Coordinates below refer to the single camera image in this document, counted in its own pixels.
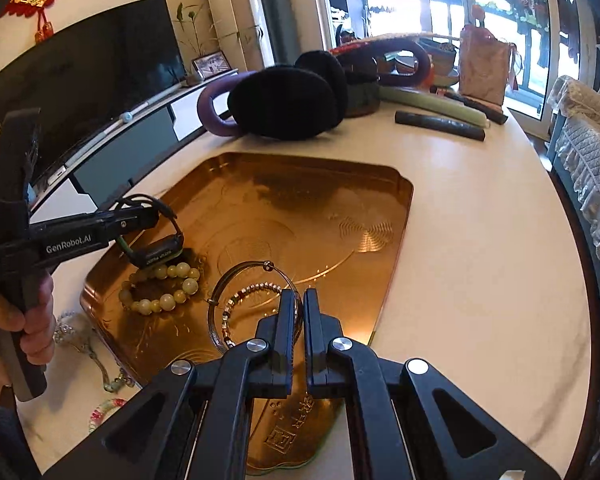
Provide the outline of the person's left hand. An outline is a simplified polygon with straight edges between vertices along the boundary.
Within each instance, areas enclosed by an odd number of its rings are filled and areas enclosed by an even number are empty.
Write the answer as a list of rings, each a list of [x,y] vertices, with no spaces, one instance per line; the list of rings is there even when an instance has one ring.
[[[54,355],[56,320],[53,314],[53,289],[53,279],[50,274],[44,274],[38,285],[38,304],[26,313],[20,312],[0,295],[0,328],[14,333],[24,331],[20,348],[33,365],[46,365]],[[0,356],[0,397],[9,384],[6,367]]]

